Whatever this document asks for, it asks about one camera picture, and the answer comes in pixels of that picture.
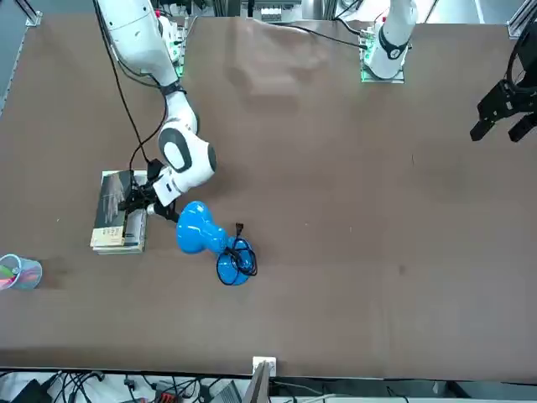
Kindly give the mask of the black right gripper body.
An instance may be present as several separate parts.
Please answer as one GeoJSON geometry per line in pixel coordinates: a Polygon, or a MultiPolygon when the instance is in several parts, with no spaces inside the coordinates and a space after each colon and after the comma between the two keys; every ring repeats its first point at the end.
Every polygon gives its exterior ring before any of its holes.
{"type": "Polygon", "coordinates": [[[154,204],[157,201],[157,196],[152,187],[152,184],[142,184],[140,185],[136,178],[133,176],[130,181],[130,187],[128,195],[141,195],[147,200],[147,207],[151,204],[154,204]]]}

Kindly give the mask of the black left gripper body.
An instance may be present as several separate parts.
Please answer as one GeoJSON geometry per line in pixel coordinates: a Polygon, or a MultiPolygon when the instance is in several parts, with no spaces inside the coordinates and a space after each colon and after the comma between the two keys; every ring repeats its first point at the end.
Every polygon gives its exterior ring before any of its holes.
{"type": "Polygon", "coordinates": [[[533,113],[536,111],[536,82],[520,81],[514,85],[514,111],[533,113]]]}

